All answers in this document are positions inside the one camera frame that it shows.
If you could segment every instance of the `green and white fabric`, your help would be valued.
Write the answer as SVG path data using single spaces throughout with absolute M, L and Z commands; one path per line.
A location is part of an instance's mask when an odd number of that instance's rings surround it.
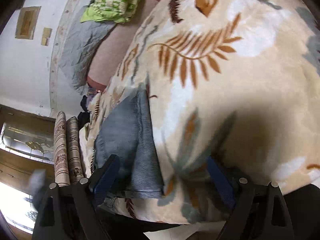
M 95 0 L 84 12 L 81 22 L 114 21 L 129 22 L 140 0 Z

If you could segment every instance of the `metal screw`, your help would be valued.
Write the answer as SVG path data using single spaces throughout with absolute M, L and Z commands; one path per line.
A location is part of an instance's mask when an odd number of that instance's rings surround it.
M 247 184 L 247 183 L 248 183 L 248 180 L 247 180 L 246 178 L 240 178 L 240 179 L 239 179 L 239 182 L 240 182 L 241 184 Z
M 56 186 L 57 186 L 56 183 L 51 183 L 51 184 L 49 185 L 49 189 L 54 189 Z
M 277 182 L 273 181 L 273 182 L 271 182 L 271 186 L 272 186 L 272 187 L 278 187 L 279 185 L 278 185 Z
M 86 184 L 86 183 L 88 183 L 88 181 L 89 180 L 87 178 L 83 178 L 83 179 L 80 180 L 80 184 L 82 184 L 82 185 Z

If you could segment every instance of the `floral blanket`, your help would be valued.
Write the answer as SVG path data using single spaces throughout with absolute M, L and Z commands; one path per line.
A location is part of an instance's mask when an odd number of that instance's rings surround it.
M 164 196 L 102 207 L 166 223 L 223 220 L 206 171 L 212 152 L 283 194 L 318 178 L 319 34 L 301 0 L 161 0 L 89 106 L 80 144 L 90 175 L 103 120 L 144 83 Z

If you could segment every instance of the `wall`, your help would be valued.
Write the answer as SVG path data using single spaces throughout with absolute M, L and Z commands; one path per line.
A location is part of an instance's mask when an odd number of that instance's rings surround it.
M 60 17 L 67 1 L 25 0 L 24 7 L 41 6 L 33 40 L 14 37 L 20 10 L 16 10 L 10 18 L 0 35 L 0 104 L 50 116 L 51 54 Z M 44 27 L 52 28 L 48 46 L 40 45 Z M 67 116 L 77 115 L 81 111 L 81 96 L 68 86 L 64 85 L 59 89 L 57 100 L 59 111 L 66 108 Z

